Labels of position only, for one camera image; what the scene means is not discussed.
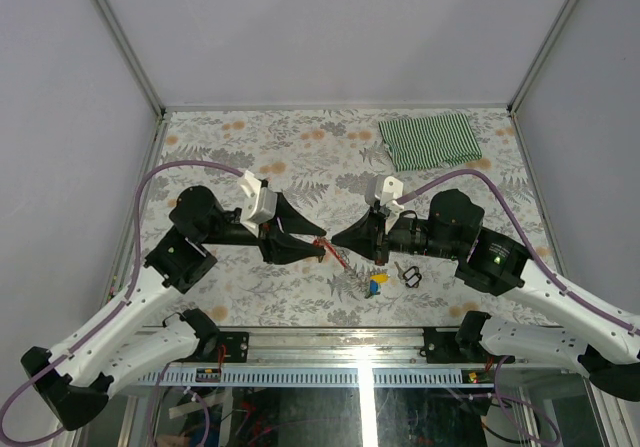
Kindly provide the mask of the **black key tag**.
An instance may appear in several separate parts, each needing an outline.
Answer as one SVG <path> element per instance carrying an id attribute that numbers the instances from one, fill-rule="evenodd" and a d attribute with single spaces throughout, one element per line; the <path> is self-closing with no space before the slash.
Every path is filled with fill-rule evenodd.
<path id="1" fill-rule="evenodd" d="M 406 276 L 404 278 L 404 285 L 407 288 L 417 288 L 419 286 L 421 279 L 422 279 L 422 276 L 419 273 L 413 274 L 411 276 Z"/>
<path id="2" fill-rule="evenodd" d="M 417 266 L 411 266 L 402 273 L 402 277 L 404 279 L 409 279 L 419 274 L 420 274 L 419 268 Z"/>

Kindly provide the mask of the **yellow key tag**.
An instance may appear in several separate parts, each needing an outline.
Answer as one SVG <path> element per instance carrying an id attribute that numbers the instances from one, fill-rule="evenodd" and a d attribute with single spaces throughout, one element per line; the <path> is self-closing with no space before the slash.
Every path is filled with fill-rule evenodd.
<path id="1" fill-rule="evenodd" d="M 386 273 L 380 273 L 380 274 L 373 275 L 371 277 L 371 280 L 378 284 L 382 284 L 389 280 L 389 276 Z"/>

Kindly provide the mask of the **black key tag upper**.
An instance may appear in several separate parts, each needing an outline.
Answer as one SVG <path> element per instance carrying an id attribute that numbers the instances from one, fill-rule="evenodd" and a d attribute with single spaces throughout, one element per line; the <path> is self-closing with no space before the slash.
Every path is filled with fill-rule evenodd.
<path id="1" fill-rule="evenodd" d="M 402 277 L 404 279 L 409 279 L 419 274 L 420 274 L 419 268 L 417 266 L 411 266 L 402 273 Z"/>

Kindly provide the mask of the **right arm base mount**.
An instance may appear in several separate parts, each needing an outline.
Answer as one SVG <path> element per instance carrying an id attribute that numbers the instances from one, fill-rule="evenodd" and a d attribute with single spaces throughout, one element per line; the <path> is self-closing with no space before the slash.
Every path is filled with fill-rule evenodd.
<path id="1" fill-rule="evenodd" d="M 490 354 L 481 346 L 482 328 L 491 315 L 469 311 L 458 327 L 423 327 L 419 355 L 429 364 L 485 363 Z"/>

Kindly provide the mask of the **silver key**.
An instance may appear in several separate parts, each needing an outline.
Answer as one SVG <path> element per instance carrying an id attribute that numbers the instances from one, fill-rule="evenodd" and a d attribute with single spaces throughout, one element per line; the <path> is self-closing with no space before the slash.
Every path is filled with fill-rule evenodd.
<path id="1" fill-rule="evenodd" d="M 398 263 L 398 262 L 394 262 L 394 266 L 395 266 L 395 268 L 396 268 L 396 271 L 397 271 L 397 275 L 398 275 L 398 277 L 399 277 L 399 278 L 402 278 L 402 277 L 403 277 L 403 274 L 404 274 L 404 270 L 403 270 L 403 268 L 399 265 L 399 263 Z"/>

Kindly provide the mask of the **green white striped cloth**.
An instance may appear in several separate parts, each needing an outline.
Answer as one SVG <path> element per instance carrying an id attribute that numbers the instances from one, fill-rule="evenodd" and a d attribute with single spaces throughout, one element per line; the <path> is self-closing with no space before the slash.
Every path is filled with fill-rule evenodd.
<path id="1" fill-rule="evenodd" d="M 396 171 L 455 167 L 483 157 L 461 113 L 381 121 L 378 128 Z"/>

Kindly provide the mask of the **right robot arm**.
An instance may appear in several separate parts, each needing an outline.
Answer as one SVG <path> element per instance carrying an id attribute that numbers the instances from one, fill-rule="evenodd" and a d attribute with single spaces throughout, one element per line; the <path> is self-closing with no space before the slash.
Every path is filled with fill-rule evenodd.
<path id="1" fill-rule="evenodd" d="M 552 272 L 522 243 L 485 228 L 483 217 L 481 207 L 451 189 L 433 197 L 425 219 L 375 202 L 332 241 L 378 265 L 386 264 L 390 253 L 454 261 L 454 275 L 465 286 L 536 309 L 554 323 L 518 326 L 470 311 L 454 337 L 463 359 L 514 357 L 555 364 L 614 397 L 638 401 L 638 317 Z"/>

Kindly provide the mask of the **aluminium front rail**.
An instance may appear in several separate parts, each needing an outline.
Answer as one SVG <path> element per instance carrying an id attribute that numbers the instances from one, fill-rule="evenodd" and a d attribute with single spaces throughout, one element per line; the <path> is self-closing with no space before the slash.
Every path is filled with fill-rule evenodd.
<path id="1" fill-rule="evenodd" d="M 429 364 L 419 355 L 423 327 L 231 327 L 250 334 L 245 366 L 411 367 Z"/>

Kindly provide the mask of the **black key tag lower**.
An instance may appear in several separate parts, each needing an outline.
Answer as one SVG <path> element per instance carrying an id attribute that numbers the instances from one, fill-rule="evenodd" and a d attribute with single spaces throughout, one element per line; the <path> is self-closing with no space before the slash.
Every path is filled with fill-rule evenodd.
<path id="1" fill-rule="evenodd" d="M 417 288 L 419 286 L 421 279 L 422 279 L 422 276 L 419 273 L 413 274 L 411 276 L 406 276 L 404 278 L 404 285 L 407 288 Z"/>

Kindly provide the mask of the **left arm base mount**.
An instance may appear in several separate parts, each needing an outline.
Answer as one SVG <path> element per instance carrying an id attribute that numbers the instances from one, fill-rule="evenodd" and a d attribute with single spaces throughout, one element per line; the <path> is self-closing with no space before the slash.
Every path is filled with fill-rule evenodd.
<path id="1" fill-rule="evenodd" d="M 249 353 L 250 334 L 246 331 L 222 331 L 215 340 L 187 357 L 191 362 L 238 364 L 246 363 Z"/>

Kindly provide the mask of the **metal key holder red handle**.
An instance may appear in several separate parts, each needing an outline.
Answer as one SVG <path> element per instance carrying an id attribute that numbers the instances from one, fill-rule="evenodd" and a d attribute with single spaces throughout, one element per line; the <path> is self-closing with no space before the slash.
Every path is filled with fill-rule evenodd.
<path id="1" fill-rule="evenodd" d="M 343 268 L 346 274 L 354 282 L 361 292 L 361 295 L 366 298 L 368 296 L 368 282 L 366 278 L 361 278 L 358 272 L 349 264 L 347 258 L 342 255 L 333 244 L 325 237 L 316 237 L 313 240 L 313 245 L 316 247 L 322 247 L 325 251 L 325 255 L 331 255 Z"/>

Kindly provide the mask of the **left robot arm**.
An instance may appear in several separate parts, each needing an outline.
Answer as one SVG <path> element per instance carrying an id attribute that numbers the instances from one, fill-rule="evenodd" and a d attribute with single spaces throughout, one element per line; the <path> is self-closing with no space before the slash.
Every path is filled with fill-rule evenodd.
<path id="1" fill-rule="evenodd" d="M 131 292 L 122 291 L 78 331 L 45 349 L 30 348 L 21 364 L 34 388 L 67 431 L 95 419 L 109 400 L 148 372 L 174 361 L 213 361 L 223 342 L 216 324 L 187 309 L 147 339 L 132 337 L 158 312 L 175 304 L 216 264 L 210 245 L 255 246 L 267 264 L 319 257 L 303 241 L 325 230 L 264 182 L 245 204 L 224 209 L 205 186 L 184 190 L 170 212 L 171 228 L 144 259 Z"/>

